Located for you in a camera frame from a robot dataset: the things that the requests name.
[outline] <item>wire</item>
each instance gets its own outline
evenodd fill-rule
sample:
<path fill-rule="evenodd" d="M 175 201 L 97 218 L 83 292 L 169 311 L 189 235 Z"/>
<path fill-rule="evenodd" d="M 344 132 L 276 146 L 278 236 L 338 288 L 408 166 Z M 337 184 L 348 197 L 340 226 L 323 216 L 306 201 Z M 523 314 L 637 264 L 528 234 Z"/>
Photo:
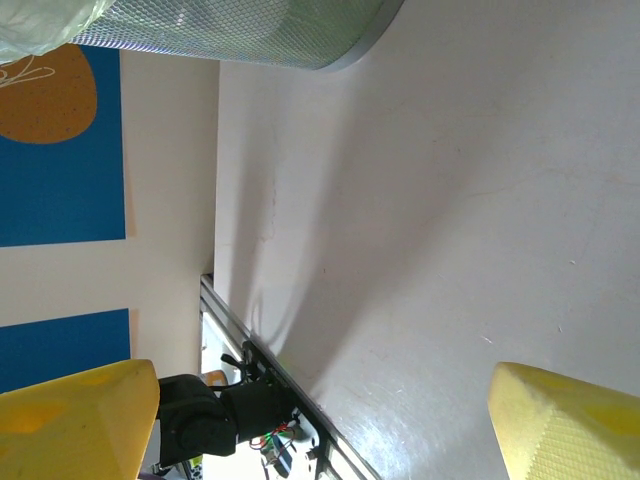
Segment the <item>wire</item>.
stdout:
<path fill-rule="evenodd" d="M 289 439 L 289 441 L 287 441 L 287 443 L 285 443 L 282 446 L 282 448 L 280 448 L 278 455 L 274 459 L 272 459 L 269 463 L 267 463 L 267 465 L 275 465 L 280 460 L 280 457 L 282 456 L 282 454 L 293 444 L 293 441 L 296 439 L 296 431 L 293 428 L 287 427 L 286 431 L 291 432 L 291 438 Z"/>

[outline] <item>plastic bag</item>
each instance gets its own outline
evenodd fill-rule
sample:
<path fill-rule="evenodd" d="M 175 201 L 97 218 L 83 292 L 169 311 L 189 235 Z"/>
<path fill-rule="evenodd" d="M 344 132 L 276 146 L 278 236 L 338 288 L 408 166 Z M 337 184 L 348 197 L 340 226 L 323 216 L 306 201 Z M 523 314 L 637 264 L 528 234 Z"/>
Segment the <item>plastic bag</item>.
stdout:
<path fill-rule="evenodd" d="M 114 0 L 0 0 L 0 64 L 67 43 Z"/>

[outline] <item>mesh trash can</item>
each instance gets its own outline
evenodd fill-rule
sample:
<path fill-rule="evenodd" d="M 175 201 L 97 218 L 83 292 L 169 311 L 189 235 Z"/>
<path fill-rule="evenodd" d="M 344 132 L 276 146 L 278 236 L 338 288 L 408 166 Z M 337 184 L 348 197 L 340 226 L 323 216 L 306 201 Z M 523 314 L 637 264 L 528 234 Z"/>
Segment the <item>mesh trash can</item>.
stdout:
<path fill-rule="evenodd" d="M 339 69 L 382 35 L 403 0 L 116 0 L 81 45 Z"/>

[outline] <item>blue wall panel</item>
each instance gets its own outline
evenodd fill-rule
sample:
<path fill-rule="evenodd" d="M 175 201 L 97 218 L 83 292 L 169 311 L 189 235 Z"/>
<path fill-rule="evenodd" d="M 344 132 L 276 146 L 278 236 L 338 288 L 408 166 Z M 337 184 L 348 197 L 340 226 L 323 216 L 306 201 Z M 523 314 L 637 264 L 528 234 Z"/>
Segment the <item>blue wall panel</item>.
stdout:
<path fill-rule="evenodd" d="M 0 136 L 0 247 L 126 236 L 119 52 L 82 52 L 97 92 L 89 128 L 53 144 Z"/>
<path fill-rule="evenodd" d="M 0 328 L 0 393 L 130 358 L 129 311 Z"/>

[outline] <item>white wall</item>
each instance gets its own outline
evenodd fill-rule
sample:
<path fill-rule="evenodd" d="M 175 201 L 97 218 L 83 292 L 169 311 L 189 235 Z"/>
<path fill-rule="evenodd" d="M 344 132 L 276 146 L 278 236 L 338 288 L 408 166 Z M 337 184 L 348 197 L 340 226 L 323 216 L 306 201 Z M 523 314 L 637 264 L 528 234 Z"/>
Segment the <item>white wall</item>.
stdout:
<path fill-rule="evenodd" d="M 162 376 L 195 372 L 199 276 L 213 263 L 219 64 L 121 60 L 127 239 L 0 249 L 0 326 L 130 308 L 135 356 Z"/>
<path fill-rule="evenodd" d="M 640 394 L 637 0 L 407 0 L 223 64 L 215 286 L 392 479 L 504 479 L 494 365 Z"/>

